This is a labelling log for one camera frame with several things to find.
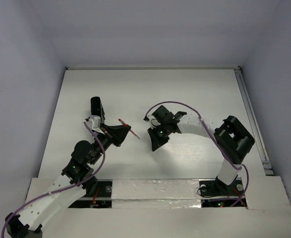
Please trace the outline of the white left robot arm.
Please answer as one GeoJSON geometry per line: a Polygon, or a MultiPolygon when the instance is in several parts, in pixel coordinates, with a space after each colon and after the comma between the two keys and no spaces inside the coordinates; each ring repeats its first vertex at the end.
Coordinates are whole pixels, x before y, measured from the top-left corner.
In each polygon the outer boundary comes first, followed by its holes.
{"type": "Polygon", "coordinates": [[[108,126],[102,124],[100,132],[90,130],[94,142],[77,142],[71,159],[47,192],[26,202],[5,218],[1,231],[12,238],[41,238],[47,222],[59,211],[68,208],[83,196],[97,194],[98,170],[91,168],[99,159],[106,160],[105,151],[114,145],[119,147],[128,135],[129,125],[108,126]]]}

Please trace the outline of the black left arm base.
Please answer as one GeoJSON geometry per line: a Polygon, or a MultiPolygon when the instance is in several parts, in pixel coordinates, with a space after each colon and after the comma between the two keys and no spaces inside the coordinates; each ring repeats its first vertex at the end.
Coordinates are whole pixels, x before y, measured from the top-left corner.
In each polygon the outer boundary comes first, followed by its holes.
{"type": "Polygon", "coordinates": [[[85,195],[75,202],[73,202],[69,208],[111,208],[112,207],[112,180],[100,180],[98,181],[95,191],[91,195],[85,195]]]}

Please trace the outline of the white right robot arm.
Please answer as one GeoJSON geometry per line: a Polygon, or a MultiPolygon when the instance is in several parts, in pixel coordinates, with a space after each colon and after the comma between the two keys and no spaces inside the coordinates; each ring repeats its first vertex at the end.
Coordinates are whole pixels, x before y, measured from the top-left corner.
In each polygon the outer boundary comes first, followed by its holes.
{"type": "Polygon", "coordinates": [[[251,133],[234,116],[228,116],[219,127],[215,127],[212,120],[204,120],[198,111],[193,114],[182,111],[173,114],[165,106],[159,105],[151,115],[146,113],[144,121],[150,125],[147,131],[153,152],[165,145],[173,133],[210,138],[224,157],[215,181],[215,189],[219,194],[227,194],[232,190],[233,181],[242,169],[242,162],[255,144],[251,133]]]}

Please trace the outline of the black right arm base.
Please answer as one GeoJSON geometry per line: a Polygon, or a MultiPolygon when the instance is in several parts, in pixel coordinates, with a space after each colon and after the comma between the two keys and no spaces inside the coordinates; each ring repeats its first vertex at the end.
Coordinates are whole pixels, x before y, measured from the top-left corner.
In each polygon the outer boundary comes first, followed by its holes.
{"type": "Polygon", "coordinates": [[[201,180],[197,190],[202,208],[247,207],[243,193],[244,187],[240,179],[223,188],[217,187],[215,180],[201,180]]]}

